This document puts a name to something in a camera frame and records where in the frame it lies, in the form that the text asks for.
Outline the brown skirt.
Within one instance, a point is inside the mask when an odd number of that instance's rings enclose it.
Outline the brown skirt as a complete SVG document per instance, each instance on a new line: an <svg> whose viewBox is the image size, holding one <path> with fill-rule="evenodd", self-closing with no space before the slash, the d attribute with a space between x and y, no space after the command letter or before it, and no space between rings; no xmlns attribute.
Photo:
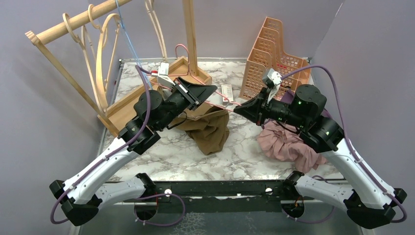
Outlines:
<svg viewBox="0 0 415 235"><path fill-rule="evenodd" d="M230 135L229 119L227 110L204 102L194 111L186 109L169 125L185 131L203 154L210 155L222 151Z"/></svg>

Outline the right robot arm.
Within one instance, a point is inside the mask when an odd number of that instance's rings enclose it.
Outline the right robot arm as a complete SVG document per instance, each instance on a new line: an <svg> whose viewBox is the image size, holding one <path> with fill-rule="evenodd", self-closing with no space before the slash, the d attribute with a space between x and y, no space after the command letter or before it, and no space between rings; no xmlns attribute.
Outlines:
<svg viewBox="0 0 415 235"><path fill-rule="evenodd" d="M341 188L295 171L284 181L283 195L288 199L305 196L320 200L345 211L353 222L366 229L393 223L394 207L402 205L406 192L385 183L353 151L343 128L322 115L327 99L320 90L313 85L301 85L289 104L269 99L269 92L263 88L234 112L256 125L272 119L296 127L303 142L322 154L350 183L350 188Z"/></svg>

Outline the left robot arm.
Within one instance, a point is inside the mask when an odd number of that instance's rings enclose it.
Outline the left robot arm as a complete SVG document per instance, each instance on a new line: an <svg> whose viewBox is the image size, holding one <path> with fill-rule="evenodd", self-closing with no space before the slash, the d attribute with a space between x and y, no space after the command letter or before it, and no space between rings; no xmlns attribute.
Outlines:
<svg viewBox="0 0 415 235"><path fill-rule="evenodd" d="M171 129L172 121L185 110L195 110L217 87L194 84L178 77L172 83L168 98L156 90L145 89L134 105L136 115L87 167L73 177L53 181L49 188L56 198L55 208L61 208L65 220L74 226L89 222L106 206L139 198L148 201L155 195L155 184L145 173L108 184L108 180L123 166L151 148L159 132Z"/></svg>

